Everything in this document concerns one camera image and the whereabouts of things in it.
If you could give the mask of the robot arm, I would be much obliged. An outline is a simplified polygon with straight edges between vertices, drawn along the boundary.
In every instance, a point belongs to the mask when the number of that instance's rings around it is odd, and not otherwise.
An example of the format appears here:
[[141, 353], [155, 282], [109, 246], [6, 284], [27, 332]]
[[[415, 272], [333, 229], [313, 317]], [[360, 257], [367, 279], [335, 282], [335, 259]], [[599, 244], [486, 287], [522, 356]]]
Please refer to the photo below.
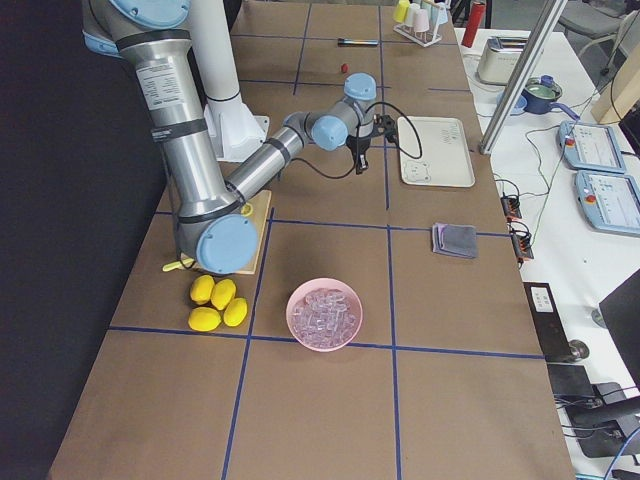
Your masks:
[[326, 151], [370, 133], [374, 78], [350, 75], [344, 95], [319, 112], [289, 115], [267, 135], [244, 103], [229, 30], [236, 1], [86, 1], [87, 47], [134, 68], [159, 145], [180, 198], [180, 254], [214, 274], [240, 270], [259, 236], [241, 207], [307, 145]]

